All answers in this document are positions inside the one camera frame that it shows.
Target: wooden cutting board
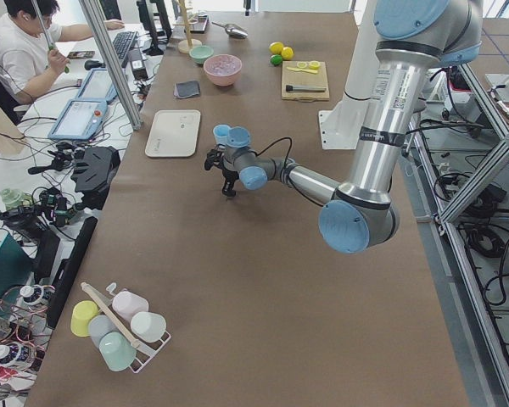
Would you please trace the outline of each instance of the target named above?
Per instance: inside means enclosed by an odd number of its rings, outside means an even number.
[[[308,74],[307,72],[293,72],[287,67],[296,68],[298,61],[283,61],[281,77],[281,99],[315,101],[330,100],[330,90],[328,89],[328,78],[326,75],[326,64],[321,62],[318,74]],[[287,92],[286,85],[302,86],[324,86],[325,92]]]

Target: blue joint cap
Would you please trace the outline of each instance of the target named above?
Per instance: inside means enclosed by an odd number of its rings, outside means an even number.
[[[481,43],[473,45],[469,48],[464,48],[453,53],[446,53],[439,61],[439,68],[447,68],[449,66],[461,65],[473,61],[477,58]]]
[[[387,40],[405,40],[426,30],[445,12],[450,0],[379,0],[373,24]]]
[[[248,147],[251,143],[251,135],[244,127],[233,127],[228,132],[227,146],[233,148]]]
[[[268,175],[260,167],[250,166],[239,171],[239,180],[247,189],[254,191],[268,182]]]
[[[350,203],[332,200],[319,214],[319,231],[324,241],[340,253],[358,253],[367,248],[370,232],[364,216]]]

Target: brown tabletop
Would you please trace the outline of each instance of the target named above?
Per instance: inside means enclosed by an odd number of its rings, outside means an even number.
[[[248,128],[258,150],[291,136],[294,159],[346,177],[353,153],[321,149],[317,112],[342,97],[352,14],[210,18],[249,31],[245,41],[213,25],[196,36],[215,53],[239,56],[242,76],[218,88],[188,56],[166,51],[26,406],[468,405],[399,171],[392,195],[400,230],[354,255],[322,241],[319,209],[294,190],[238,185],[225,199],[219,171],[204,171],[211,129],[227,123]],[[293,47],[297,60],[326,62],[329,102],[281,100],[281,69],[269,65],[267,49],[274,41]],[[174,99],[174,83],[190,80],[201,97]],[[193,157],[145,157],[160,109],[202,113]],[[141,373],[109,371],[91,340],[70,332],[73,306],[87,299],[82,281],[129,287],[167,319],[171,342]]]

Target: person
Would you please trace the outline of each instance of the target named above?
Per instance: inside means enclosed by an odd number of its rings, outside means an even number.
[[[8,12],[0,17],[0,82],[21,104],[48,92],[70,62],[58,49],[49,49],[31,0],[4,0]],[[57,0],[37,0],[53,42],[81,41],[92,36],[88,25],[53,23]],[[106,20],[108,30],[124,28],[120,20]]]

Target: pink bowl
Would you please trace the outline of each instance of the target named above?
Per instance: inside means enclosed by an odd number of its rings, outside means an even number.
[[[225,53],[213,55],[204,62],[206,76],[217,86],[229,86],[241,74],[241,59]]]

